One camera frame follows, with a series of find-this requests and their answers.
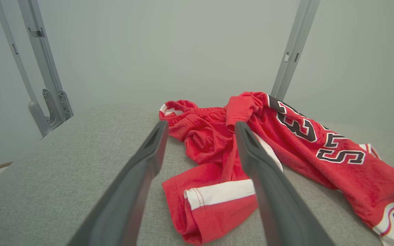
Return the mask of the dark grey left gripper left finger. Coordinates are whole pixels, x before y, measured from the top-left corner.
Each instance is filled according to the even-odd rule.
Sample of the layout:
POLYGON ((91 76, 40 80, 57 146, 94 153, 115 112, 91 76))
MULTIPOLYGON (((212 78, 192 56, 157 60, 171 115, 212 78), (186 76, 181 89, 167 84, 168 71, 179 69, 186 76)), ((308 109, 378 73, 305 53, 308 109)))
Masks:
POLYGON ((166 121, 155 125, 68 246, 136 246, 149 188, 163 164, 168 132, 166 121))

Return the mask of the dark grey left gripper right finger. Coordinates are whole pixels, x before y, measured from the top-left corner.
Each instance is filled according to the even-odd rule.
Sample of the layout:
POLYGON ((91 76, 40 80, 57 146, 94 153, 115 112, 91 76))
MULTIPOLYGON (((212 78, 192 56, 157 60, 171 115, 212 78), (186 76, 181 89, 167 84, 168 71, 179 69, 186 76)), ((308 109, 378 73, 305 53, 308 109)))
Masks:
POLYGON ((249 126, 237 122, 235 135, 242 168, 253 181, 267 245, 334 246, 249 126))

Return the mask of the red basketball jersey black lettering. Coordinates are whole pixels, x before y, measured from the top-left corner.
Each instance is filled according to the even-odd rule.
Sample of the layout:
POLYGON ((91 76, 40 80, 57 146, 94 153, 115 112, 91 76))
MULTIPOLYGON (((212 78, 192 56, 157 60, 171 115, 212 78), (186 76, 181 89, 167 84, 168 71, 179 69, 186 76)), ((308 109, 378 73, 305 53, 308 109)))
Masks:
POLYGON ((360 145, 263 92, 233 96, 226 124, 246 122, 272 147, 280 162, 333 190, 384 246, 394 246, 394 168, 369 144, 360 145))

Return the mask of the red basketball shorts white stripe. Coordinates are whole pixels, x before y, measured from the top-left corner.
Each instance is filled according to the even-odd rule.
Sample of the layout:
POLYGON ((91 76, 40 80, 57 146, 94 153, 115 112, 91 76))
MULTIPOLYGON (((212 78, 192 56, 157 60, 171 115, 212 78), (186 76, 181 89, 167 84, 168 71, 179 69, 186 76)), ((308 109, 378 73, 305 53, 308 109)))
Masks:
POLYGON ((163 182, 173 225, 186 243, 222 238, 258 208, 253 182, 243 171, 234 128, 244 121, 281 168, 289 153, 276 111, 266 93, 246 92, 225 107, 199 108, 187 100, 169 101, 159 112, 169 133, 182 141, 197 166, 163 182))

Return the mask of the grey metal hinged frame strut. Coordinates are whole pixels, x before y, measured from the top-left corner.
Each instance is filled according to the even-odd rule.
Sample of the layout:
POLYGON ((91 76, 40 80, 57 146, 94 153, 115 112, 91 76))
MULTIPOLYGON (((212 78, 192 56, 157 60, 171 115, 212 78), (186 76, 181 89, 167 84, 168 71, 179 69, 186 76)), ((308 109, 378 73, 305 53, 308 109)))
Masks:
POLYGON ((31 81, 22 62, 19 49, 15 43, 12 31, 9 26, 6 14, 0 0, 0 23, 6 40, 20 76, 28 93, 30 101, 28 109, 43 137, 50 134, 58 126, 69 120, 72 116, 72 109, 68 96, 64 92, 61 80, 58 75, 52 50, 48 40, 48 34, 39 8, 38 0, 17 0, 22 14, 22 18, 31 42, 32 50, 42 75, 45 88, 42 96, 47 106, 49 116, 45 116, 34 93, 31 81))

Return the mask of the grey metal frame post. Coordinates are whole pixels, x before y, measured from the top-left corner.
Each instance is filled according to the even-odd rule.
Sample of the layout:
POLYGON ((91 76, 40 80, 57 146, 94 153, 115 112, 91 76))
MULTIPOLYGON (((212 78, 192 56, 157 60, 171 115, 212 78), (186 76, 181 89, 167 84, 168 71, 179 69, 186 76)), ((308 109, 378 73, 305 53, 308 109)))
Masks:
POLYGON ((284 100, 310 33, 320 0, 300 0, 271 96, 284 100))

